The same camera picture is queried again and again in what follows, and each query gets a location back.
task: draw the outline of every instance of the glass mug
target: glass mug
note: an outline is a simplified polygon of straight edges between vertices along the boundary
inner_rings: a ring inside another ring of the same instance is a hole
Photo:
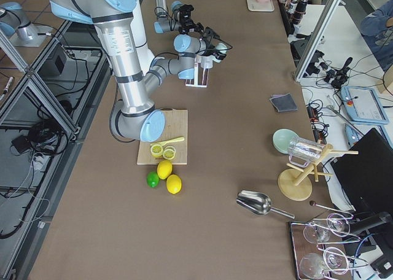
[[[297,165],[302,168],[305,168],[311,162],[314,162],[318,160],[319,157],[321,157],[321,153],[324,147],[325,147],[324,144],[319,144],[295,136],[289,141],[289,145],[288,145],[289,162],[291,162],[291,164],[293,165]],[[293,161],[292,157],[300,158],[305,162],[304,164],[299,164]]]

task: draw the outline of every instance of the gray cloth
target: gray cloth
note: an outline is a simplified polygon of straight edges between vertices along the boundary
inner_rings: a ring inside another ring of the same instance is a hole
[[[285,95],[272,95],[269,100],[277,112],[297,111],[297,106],[290,93]]]

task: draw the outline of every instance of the cutting board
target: cutting board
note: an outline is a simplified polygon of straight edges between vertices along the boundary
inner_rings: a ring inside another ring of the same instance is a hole
[[[161,137],[152,142],[166,141],[169,139],[184,137],[184,141],[169,143],[166,146],[173,146],[176,148],[175,158],[171,160],[174,165],[187,164],[187,131],[189,123],[189,113],[187,110],[168,110],[162,111],[165,115],[165,129]],[[150,142],[140,142],[137,165],[156,165],[164,158],[154,158],[150,153]]]

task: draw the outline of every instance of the metal scoop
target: metal scoop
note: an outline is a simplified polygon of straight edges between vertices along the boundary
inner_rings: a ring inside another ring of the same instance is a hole
[[[242,190],[238,193],[236,202],[246,209],[252,211],[254,214],[258,214],[260,216],[264,216],[270,211],[273,211],[277,212],[278,214],[282,214],[283,216],[290,217],[292,220],[295,219],[293,214],[272,207],[269,196],[260,192]]]

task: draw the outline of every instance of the black monitor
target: black monitor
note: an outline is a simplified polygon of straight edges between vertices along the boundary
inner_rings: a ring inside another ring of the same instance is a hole
[[[372,128],[351,150],[358,155],[344,155],[332,161],[332,168],[356,213],[370,215],[388,212],[393,216],[393,149]],[[393,225],[370,229],[385,257],[393,262]]]

